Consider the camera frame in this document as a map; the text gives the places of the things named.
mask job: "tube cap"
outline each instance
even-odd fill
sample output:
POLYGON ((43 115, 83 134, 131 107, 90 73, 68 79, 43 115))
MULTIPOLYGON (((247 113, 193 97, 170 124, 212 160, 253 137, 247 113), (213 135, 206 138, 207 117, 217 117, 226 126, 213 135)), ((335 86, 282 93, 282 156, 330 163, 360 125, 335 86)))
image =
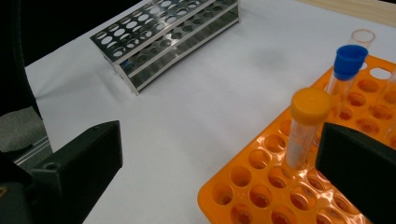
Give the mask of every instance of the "tube cap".
POLYGON ((345 45, 337 50, 334 62, 334 75, 346 81, 358 74, 369 51, 359 45, 345 45))
POLYGON ((291 98, 291 117, 307 126, 324 122, 332 110, 332 97, 322 89, 303 88, 295 92, 291 98))

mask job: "wooden surface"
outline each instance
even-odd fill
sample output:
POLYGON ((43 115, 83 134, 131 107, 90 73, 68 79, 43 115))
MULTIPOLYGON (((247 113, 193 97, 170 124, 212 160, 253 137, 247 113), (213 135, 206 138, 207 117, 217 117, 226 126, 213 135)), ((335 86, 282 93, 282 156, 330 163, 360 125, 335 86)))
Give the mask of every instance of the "wooden surface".
POLYGON ((396 27, 396 4, 377 0, 299 0, 357 18, 396 27))

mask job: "empty glass tube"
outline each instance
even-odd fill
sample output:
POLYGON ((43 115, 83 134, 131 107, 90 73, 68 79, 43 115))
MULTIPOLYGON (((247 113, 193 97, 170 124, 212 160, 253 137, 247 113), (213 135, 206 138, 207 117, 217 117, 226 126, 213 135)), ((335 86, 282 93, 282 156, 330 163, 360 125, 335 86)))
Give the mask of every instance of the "empty glass tube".
POLYGON ((376 119, 389 120, 389 126, 386 127, 383 137, 393 137, 396 134, 396 69, 369 110, 376 119))
POLYGON ((348 40, 348 45, 360 45, 365 48, 370 48, 370 45, 375 40, 375 33, 368 29, 359 29, 352 32, 348 40))
POLYGON ((332 76, 326 86, 326 92, 332 96, 333 100, 329 122, 337 121, 353 78, 359 73, 367 55, 368 50, 358 45, 345 45, 337 50, 332 76))
POLYGON ((332 97, 324 90, 303 88, 294 93, 290 104, 291 125, 286 149, 286 164, 304 169, 318 127, 332 109, 332 97))

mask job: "orange test tube rack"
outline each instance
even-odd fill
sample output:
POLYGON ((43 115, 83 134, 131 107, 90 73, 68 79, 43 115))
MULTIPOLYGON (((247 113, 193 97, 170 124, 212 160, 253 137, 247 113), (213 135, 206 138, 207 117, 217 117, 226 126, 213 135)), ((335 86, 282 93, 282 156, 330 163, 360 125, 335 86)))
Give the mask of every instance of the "orange test tube rack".
MULTIPOLYGON (((387 83, 371 75, 375 68, 393 72, 396 64, 368 55, 337 123, 395 148, 396 136, 383 138, 394 111, 384 116, 388 111, 370 108, 387 83)), ((332 68, 312 87, 324 89, 331 75, 332 68)), ((286 108, 200 188, 198 204, 207 219, 213 224, 371 223, 316 170, 315 145, 303 170, 286 165, 290 120, 286 108)))

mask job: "orange screw cap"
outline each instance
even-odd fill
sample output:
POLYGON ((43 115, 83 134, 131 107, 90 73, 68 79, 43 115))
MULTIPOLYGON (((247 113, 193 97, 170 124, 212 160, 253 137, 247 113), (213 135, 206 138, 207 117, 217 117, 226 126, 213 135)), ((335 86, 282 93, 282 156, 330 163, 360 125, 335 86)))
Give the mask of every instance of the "orange screw cap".
POLYGON ((332 97, 318 88, 303 88, 291 98, 290 114, 298 123, 307 126, 324 122, 332 110, 332 97))

